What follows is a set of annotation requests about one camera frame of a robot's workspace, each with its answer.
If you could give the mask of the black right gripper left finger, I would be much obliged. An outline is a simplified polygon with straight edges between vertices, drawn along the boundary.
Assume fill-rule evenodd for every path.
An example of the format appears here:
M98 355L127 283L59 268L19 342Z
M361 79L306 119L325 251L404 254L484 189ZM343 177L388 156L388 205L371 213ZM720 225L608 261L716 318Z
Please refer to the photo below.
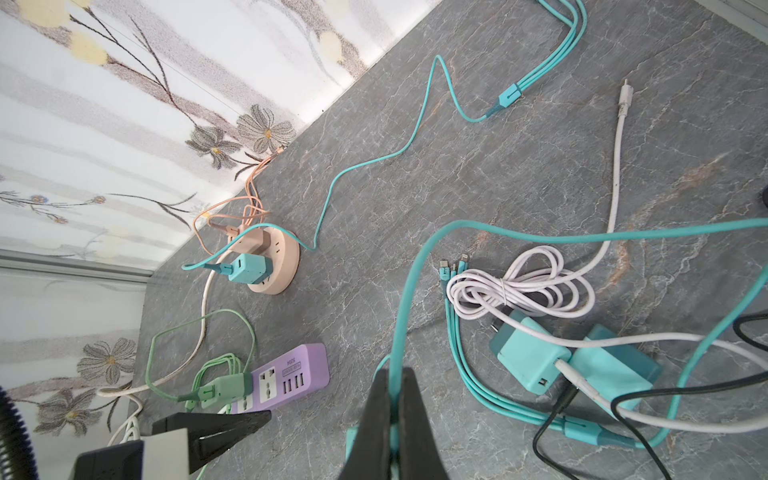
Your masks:
M391 398L388 371L374 376L357 434L339 480L386 480L391 478Z

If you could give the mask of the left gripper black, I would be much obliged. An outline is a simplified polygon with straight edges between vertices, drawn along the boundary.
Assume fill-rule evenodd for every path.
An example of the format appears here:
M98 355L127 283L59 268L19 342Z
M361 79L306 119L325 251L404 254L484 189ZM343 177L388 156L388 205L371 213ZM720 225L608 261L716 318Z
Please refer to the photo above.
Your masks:
M271 411L175 413L155 421L152 436L80 454L70 479L187 479L271 419Z

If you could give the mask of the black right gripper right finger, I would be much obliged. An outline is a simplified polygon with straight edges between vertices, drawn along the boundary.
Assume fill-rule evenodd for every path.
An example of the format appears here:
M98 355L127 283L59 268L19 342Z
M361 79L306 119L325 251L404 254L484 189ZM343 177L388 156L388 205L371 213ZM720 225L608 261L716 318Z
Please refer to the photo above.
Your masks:
M413 369L404 368L398 401L401 479L448 480Z

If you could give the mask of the green charger plug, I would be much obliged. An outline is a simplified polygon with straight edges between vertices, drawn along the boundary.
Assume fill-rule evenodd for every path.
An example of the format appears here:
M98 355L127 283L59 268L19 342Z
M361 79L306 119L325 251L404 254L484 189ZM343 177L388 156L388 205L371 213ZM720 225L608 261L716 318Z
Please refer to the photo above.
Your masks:
M220 409L244 399L253 392L253 378L249 372L218 377L197 390L203 409Z

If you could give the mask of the purple power strip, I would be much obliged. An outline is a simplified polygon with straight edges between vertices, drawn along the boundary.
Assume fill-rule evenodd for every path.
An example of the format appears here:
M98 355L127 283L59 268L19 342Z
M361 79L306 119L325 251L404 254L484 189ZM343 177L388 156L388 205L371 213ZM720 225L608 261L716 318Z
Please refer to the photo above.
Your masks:
M322 343L302 344L251 373L253 391L232 405L234 414L273 411L325 388L330 382Z

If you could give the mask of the pink charger plug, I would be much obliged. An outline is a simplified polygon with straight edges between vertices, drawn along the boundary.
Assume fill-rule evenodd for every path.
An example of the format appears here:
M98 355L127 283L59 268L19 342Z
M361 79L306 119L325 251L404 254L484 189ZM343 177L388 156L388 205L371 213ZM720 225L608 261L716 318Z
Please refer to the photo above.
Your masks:
M241 233L240 227L227 227L226 233L228 240L232 242L229 250L237 254L259 255L266 251L271 244L270 234L265 229L249 231L238 240L235 237Z

